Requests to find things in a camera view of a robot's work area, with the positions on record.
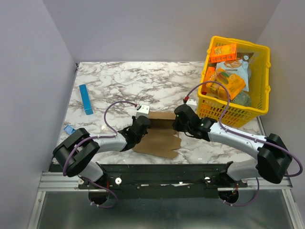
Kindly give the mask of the brown cardboard box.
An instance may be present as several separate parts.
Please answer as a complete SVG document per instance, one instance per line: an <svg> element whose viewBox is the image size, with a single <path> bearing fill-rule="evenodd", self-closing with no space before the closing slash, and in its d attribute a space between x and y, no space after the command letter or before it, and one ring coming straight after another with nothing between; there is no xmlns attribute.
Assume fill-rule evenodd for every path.
<svg viewBox="0 0 305 229"><path fill-rule="evenodd" d="M179 133L173 129L175 114L171 112L149 113L151 127L147 130L141 142L133 151L137 153L158 156L167 159L174 159L178 156L176 152L181 147Z"/></svg>

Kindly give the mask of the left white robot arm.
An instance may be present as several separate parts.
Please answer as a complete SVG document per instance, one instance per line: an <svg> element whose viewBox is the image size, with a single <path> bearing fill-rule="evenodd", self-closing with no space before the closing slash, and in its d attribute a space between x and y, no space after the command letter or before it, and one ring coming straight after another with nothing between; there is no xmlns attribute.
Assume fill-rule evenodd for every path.
<svg viewBox="0 0 305 229"><path fill-rule="evenodd" d="M79 128L54 149L53 156L62 167L64 176L97 181L103 176L103 170L92 162L92 158L97 153L123 152L134 148L150 126L149 118L141 115L116 135L90 136L85 128Z"/></svg>

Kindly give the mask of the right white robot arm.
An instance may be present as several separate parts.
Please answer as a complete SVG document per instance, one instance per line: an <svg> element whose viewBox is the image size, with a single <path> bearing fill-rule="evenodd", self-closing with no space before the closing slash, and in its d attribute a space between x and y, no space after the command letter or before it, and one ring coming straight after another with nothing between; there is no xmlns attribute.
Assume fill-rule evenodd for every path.
<svg viewBox="0 0 305 229"><path fill-rule="evenodd" d="M232 183L246 178L261 177L274 184L281 183L292 158L286 153L286 147L279 136L251 135L229 129L212 118L199 118L186 104L178 106L174 114L174 130L189 133L196 139L233 147L252 157L251 160L243 162L227 163L226 169L219 175L221 180Z"/></svg>

